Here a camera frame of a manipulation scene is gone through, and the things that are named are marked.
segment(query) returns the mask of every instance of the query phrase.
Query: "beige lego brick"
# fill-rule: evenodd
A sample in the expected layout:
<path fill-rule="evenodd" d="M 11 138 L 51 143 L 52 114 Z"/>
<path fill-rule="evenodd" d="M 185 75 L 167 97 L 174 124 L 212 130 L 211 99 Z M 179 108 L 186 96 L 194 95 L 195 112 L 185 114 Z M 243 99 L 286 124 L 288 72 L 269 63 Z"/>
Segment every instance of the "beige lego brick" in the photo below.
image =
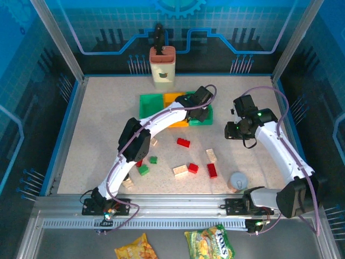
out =
<path fill-rule="evenodd" d="M 150 141 L 151 145 L 153 145 L 153 146 L 156 146 L 157 142 L 158 142 L 158 140 L 155 138 L 152 138 Z"/>
<path fill-rule="evenodd" d="M 186 165 L 179 166 L 173 169 L 175 176 L 184 175 L 188 172 L 188 167 Z"/>
<path fill-rule="evenodd" d="M 132 182 L 132 180 L 130 178 L 128 178 L 126 181 L 122 182 L 122 185 L 127 188 L 130 189 L 131 187 L 134 186 L 134 183 Z"/>
<path fill-rule="evenodd" d="M 207 154 L 209 160 L 211 161 L 211 163 L 217 162 L 217 157 L 216 157 L 215 153 L 213 152 L 212 148 L 207 149 L 206 154 Z"/>

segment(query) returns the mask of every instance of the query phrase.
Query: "enclosure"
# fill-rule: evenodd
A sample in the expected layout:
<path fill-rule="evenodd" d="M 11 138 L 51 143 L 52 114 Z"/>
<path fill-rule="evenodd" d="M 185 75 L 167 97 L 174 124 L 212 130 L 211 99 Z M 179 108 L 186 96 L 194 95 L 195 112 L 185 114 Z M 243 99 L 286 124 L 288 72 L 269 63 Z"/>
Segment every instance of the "enclosure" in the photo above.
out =
<path fill-rule="evenodd" d="M 167 252 L 187 258 L 183 230 L 214 223 L 226 226 L 238 258 L 344 257 L 344 11 L 341 0 L 0 0 L 3 258 L 114 257 L 114 248 L 143 231 L 159 258 L 169 258 Z M 175 87 L 168 92 L 155 88 L 149 63 L 157 23 L 165 46 L 176 49 Z M 209 122 L 189 121 L 156 136 L 148 156 L 158 164 L 146 160 L 145 176 L 133 167 L 134 186 L 119 189 L 119 197 L 141 206 L 139 214 L 123 230 L 98 236 L 102 216 L 83 216 L 79 199 L 107 177 L 127 120 L 144 118 L 143 96 L 157 98 L 147 105 L 160 110 L 173 93 L 207 84 L 218 89 Z M 286 185 L 264 145 L 246 149 L 224 138 L 231 103 L 256 86 L 286 95 L 282 130 L 327 178 L 319 236 L 298 217 L 249 236 L 232 231 L 243 230 L 235 224 L 262 216 L 227 216 L 219 207 L 242 197 L 228 188 L 233 172 L 246 174 L 248 188 Z M 251 95 L 259 108 L 284 114 L 280 95 Z M 190 140 L 190 148 L 176 145 L 177 138 Z M 209 148 L 218 159 L 215 179 L 206 167 Z M 190 162 L 198 173 L 176 178 L 172 169 Z M 278 211 L 271 218 L 277 217 Z M 315 226 L 314 212 L 305 218 Z"/>

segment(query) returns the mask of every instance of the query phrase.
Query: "cable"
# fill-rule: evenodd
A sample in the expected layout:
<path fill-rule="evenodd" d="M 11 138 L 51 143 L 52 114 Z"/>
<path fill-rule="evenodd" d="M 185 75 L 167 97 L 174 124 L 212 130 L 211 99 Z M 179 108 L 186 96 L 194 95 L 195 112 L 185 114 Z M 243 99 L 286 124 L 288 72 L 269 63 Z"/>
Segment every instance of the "cable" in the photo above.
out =
<path fill-rule="evenodd" d="M 270 231 L 270 230 L 271 230 L 272 228 L 274 228 L 275 225 L 277 225 L 277 223 L 280 221 L 281 216 L 282 216 L 282 213 L 279 214 L 279 216 L 278 216 L 278 218 L 277 218 L 277 221 L 275 221 L 275 223 L 274 223 L 273 225 L 271 225 L 269 228 L 267 228 L 266 230 L 261 231 L 261 232 L 257 232 L 257 233 L 255 233 L 255 234 L 251 234 L 251 233 L 248 233 L 248 234 L 249 234 L 250 236 L 253 236 L 253 235 L 258 236 L 258 235 L 261 235 L 261 234 L 263 234 L 263 233 L 266 233 L 266 232 Z"/>
<path fill-rule="evenodd" d="M 81 195 L 81 197 L 79 198 L 79 202 L 80 202 L 81 204 L 84 205 L 84 203 L 81 202 L 81 198 L 83 198 L 86 194 L 88 194 L 89 192 L 92 192 L 92 191 L 93 191 L 93 190 L 87 190 L 86 192 L 84 192 L 84 193 Z"/>
<path fill-rule="evenodd" d="M 164 115 L 168 112 L 173 112 L 173 111 L 182 111 L 182 110 L 185 110 L 185 111 L 189 111 L 189 110 L 195 110 L 195 109 L 199 109 L 199 108 L 202 108 L 202 107 L 206 107 L 208 106 L 211 102 L 213 102 L 213 100 L 215 99 L 216 95 L 217 95 L 217 88 L 215 87 L 215 85 L 207 85 L 205 88 L 208 88 L 208 87 L 213 87 L 213 89 L 215 90 L 213 96 L 204 104 L 201 104 L 201 105 L 197 105 L 197 106 L 194 106 L 194 107 L 178 107 L 178 108 L 171 108 L 171 109 L 168 109 L 168 110 L 164 110 L 164 111 L 161 111 L 160 113 L 156 114 L 155 116 L 153 116 L 150 120 L 148 120 L 140 129 L 138 129 L 134 134 L 133 136 L 129 139 L 129 141 L 124 145 L 124 147 L 119 151 L 118 153 L 118 162 L 112 167 L 111 171 L 109 172 L 108 174 L 108 177 L 107 177 L 107 182 L 106 182 L 106 189 L 107 189 L 107 193 L 109 194 L 109 196 L 116 202 L 118 203 L 121 203 L 121 204 L 124 204 L 124 205 L 127 205 L 127 206 L 134 206 L 137 208 L 136 212 L 130 217 L 128 218 L 125 222 L 123 222 L 122 224 L 120 224 L 118 227 L 114 228 L 114 229 L 111 229 L 110 231 L 112 230 L 118 230 L 119 228 L 123 227 L 127 222 L 129 222 L 130 220 L 132 220 L 139 212 L 140 210 L 140 206 L 138 204 L 134 204 L 134 203 L 130 203 L 130 202 L 124 202 L 124 201 L 121 201 L 119 199 L 117 199 L 110 191 L 109 189 L 109 181 L 115 171 L 115 169 L 117 168 L 117 166 L 119 165 L 119 163 L 122 161 L 122 157 L 120 157 L 120 155 L 126 150 L 126 148 L 130 145 L 130 143 L 132 143 L 132 141 L 137 137 L 139 136 L 140 132 L 146 128 L 146 126 L 150 125 L 155 119 L 157 119 L 159 116 L 161 115 Z"/>
<path fill-rule="evenodd" d="M 286 110 L 285 113 L 281 116 L 281 118 L 278 120 L 277 123 L 277 135 L 278 137 L 280 137 L 280 124 L 282 123 L 282 121 L 285 119 L 285 117 L 287 116 L 288 110 L 289 110 L 289 102 L 286 98 L 286 96 L 280 92 L 278 89 L 275 89 L 273 87 L 270 86 L 257 86 L 257 87 L 253 87 L 247 91 L 245 91 L 242 96 L 246 95 L 247 93 L 249 93 L 252 90 L 256 90 L 256 89 L 269 89 L 272 90 L 274 92 L 276 92 L 277 94 L 279 94 L 280 96 L 282 96 L 282 98 L 284 99 L 284 102 L 286 104 Z M 283 138 L 279 138 L 281 143 L 284 145 L 284 147 L 287 149 L 287 151 L 290 153 L 290 155 L 292 156 L 292 158 L 295 160 L 296 164 L 301 167 L 301 171 L 303 173 L 303 175 L 305 176 L 307 183 L 309 185 L 310 188 L 310 192 L 312 194 L 312 200 L 313 200 L 313 206 L 314 206 L 314 211 L 315 211 L 315 220 L 316 220 L 316 230 L 310 225 L 310 223 L 308 221 L 306 221 L 301 215 L 299 216 L 299 218 L 303 219 L 303 221 L 305 223 L 307 223 L 309 225 L 309 227 L 313 230 L 314 233 L 316 233 L 317 236 L 320 235 L 320 215 L 319 215 L 319 208 L 318 208 L 318 201 L 316 199 L 316 193 L 315 193 L 315 189 L 314 186 L 312 184 L 312 181 L 307 173 L 307 171 L 303 168 L 301 161 L 296 157 L 296 155 L 293 153 L 293 151 L 290 149 L 290 147 L 288 146 L 288 144 L 285 142 L 285 140 Z"/>

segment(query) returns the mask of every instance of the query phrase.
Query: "orange container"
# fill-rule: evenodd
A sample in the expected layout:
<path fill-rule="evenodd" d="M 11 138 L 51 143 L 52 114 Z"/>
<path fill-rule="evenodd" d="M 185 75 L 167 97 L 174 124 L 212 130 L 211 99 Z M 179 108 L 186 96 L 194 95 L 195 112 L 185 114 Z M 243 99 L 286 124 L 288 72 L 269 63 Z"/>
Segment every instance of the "orange container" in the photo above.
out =
<path fill-rule="evenodd" d="M 163 95 L 164 108 L 167 108 L 171 103 L 173 103 L 178 96 L 182 96 L 184 94 L 185 94 L 185 92 L 165 93 Z M 183 121 L 179 121 L 177 123 L 170 125 L 169 128 L 188 127 L 188 126 L 189 126 L 189 124 L 188 124 L 187 120 L 183 120 Z"/>

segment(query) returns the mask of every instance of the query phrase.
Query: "green lego brick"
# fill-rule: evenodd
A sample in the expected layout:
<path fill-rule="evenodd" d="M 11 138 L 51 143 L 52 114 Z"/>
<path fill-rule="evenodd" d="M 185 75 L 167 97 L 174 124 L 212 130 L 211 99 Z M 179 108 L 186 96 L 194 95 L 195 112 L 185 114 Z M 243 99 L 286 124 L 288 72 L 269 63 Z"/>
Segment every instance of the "green lego brick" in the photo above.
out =
<path fill-rule="evenodd" d="M 150 172 L 150 169 L 147 167 L 147 165 L 142 165 L 141 167 L 138 168 L 139 173 L 141 176 L 146 175 L 148 172 Z"/>
<path fill-rule="evenodd" d="M 149 117 L 164 109 L 162 94 L 143 94 L 140 96 L 139 118 Z"/>
<path fill-rule="evenodd" d="M 191 119 L 189 121 L 189 126 L 203 126 L 203 125 L 212 125 L 213 124 L 213 109 L 212 106 L 209 105 L 209 115 L 204 120 L 204 122 L 200 122 L 197 119 Z"/>
<path fill-rule="evenodd" d="M 157 164 L 157 160 L 158 160 L 158 158 L 156 157 L 156 156 L 151 156 L 150 157 L 150 163 L 153 163 L 153 164 Z"/>

